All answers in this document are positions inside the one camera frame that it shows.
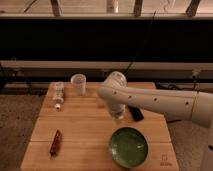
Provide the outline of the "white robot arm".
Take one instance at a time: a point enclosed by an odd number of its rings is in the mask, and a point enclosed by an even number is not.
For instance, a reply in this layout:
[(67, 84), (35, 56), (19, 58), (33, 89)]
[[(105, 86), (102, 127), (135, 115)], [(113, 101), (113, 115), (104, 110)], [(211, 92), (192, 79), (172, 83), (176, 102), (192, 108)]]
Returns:
[(209, 129), (200, 171), (213, 171), (213, 94), (199, 91), (140, 89), (127, 86), (123, 73), (114, 71), (97, 89), (109, 114), (122, 117), (125, 105), (190, 120)]

